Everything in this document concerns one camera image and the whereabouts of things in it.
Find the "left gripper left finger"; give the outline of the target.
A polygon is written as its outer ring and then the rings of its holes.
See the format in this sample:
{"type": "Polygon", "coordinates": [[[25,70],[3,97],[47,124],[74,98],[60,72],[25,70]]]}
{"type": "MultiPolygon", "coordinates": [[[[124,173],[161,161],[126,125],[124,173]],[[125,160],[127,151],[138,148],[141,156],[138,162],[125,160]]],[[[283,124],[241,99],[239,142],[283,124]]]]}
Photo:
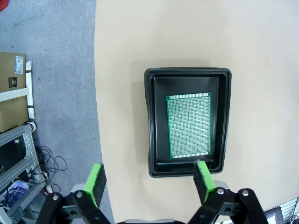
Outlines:
{"type": "Polygon", "coordinates": [[[49,193],[39,212],[37,224],[70,224],[83,219],[86,224],[108,224],[100,210],[107,178],[103,164],[94,164],[83,189],[67,196],[49,193]]]}

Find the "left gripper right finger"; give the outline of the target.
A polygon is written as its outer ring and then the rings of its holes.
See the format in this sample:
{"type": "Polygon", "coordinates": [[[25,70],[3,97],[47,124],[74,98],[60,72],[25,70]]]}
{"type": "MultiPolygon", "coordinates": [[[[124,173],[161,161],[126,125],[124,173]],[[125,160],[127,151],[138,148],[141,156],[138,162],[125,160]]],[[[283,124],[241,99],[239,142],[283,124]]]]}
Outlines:
{"type": "Polygon", "coordinates": [[[219,216],[228,216],[234,224],[268,223],[252,189],[244,188],[235,193],[217,187],[204,161],[195,162],[193,180],[201,206],[188,223],[214,224],[219,216]]]}

